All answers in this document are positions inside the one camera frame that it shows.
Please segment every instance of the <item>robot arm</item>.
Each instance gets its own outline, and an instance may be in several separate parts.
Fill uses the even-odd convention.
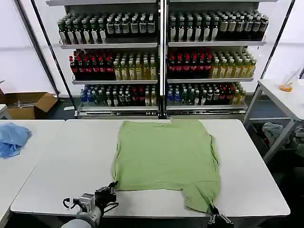
[[[74,208],[76,205],[80,207],[80,211],[76,214],[76,219],[64,224],[61,228],[97,228],[100,224],[102,216],[116,208],[118,203],[116,202],[115,187],[118,182],[112,182],[108,187],[102,187],[95,191],[95,194],[83,194],[78,199],[73,199]],[[66,208],[70,208],[66,205],[70,198],[63,200],[63,205]]]

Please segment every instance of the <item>beverage refrigerator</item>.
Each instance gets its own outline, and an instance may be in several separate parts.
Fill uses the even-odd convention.
[[[58,40],[70,57],[59,63],[31,0],[75,118],[111,119],[242,119],[242,83],[264,77],[295,0],[282,23],[264,2],[278,1],[47,0],[66,12]],[[81,85],[79,95],[67,80]]]

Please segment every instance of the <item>wrinkled fabric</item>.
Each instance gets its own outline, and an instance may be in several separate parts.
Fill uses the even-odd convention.
[[[29,138],[30,130],[13,123],[0,124],[0,158],[20,154],[20,148]]]
[[[112,176],[116,190],[181,190],[186,206],[209,212],[220,193],[215,139],[198,120],[125,121]]]

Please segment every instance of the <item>floor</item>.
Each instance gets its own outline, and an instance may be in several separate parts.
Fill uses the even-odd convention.
[[[246,104],[250,103],[250,97],[247,97]],[[60,99],[59,102],[50,110],[46,119],[74,119],[74,109],[64,111],[65,107],[72,106],[69,99]],[[285,115],[270,100],[264,99],[259,101],[253,111],[253,118],[264,117],[285,117]],[[262,151],[265,149],[259,138],[254,133],[250,134],[257,148]],[[66,217],[50,217],[50,216],[29,216],[24,214],[13,214],[6,225],[6,228],[17,228],[30,226],[32,228],[59,228],[71,218]],[[175,227],[175,228],[202,228],[206,227],[206,221],[201,219],[112,219],[103,220],[103,227],[127,227],[127,228],[152,228],[152,227]]]

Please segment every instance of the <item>white wall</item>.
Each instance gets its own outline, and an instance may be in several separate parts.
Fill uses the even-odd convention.
[[[46,91],[54,93],[20,16],[11,0],[1,1],[0,79],[5,93]]]
[[[61,95],[65,96],[67,95],[67,92],[61,81],[54,60],[47,47],[44,36],[40,30],[40,26],[31,6],[30,0],[21,1],[27,11],[30,22],[36,31],[36,35],[38,37],[40,45],[42,46],[42,51],[46,56],[50,68],[52,69],[57,87],[61,92]],[[255,73],[255,80],[250,83],[242,83],[248,92],[254,92],[256,88],[257,80],[261,77],[290,2],[291,0],[280,0],[277,3],[260,3],[259,10],[270,17],[270,24],[266,33],[266,41],[268,44],[259,48],[250,47],[251,52],[257,59],[257,68]],[[79,95],[79,91],[82,85],[79,86],[72,84],[72,72],[69,68],[68,61],[68,56],[73,53],[73,50],[62,50],[58,45],[59,35],[56,22],[59,18],[65,15],[64,7],[49,7],[46,5],[44,0],[36,0],[35,3],[46,28],[48,37],[50,38],[50,41],[54,48],[55,54],[58,58],[65,79],[69,85],[71,93],[72,95]],[[276,78],[278,80],[282,80],[286,74],[292,70],[296,70],[301,66],[301,64],[304,63],[304,59],[301,55],[301,53],[304,51],[304,41],[302,41],[304,28],[300,26],[303,7],[304,1],[297,0],[284,33],[281,37],[280,45],[277,47],[276,52],[272,58],[272,62],[268,67],[265,78]]]

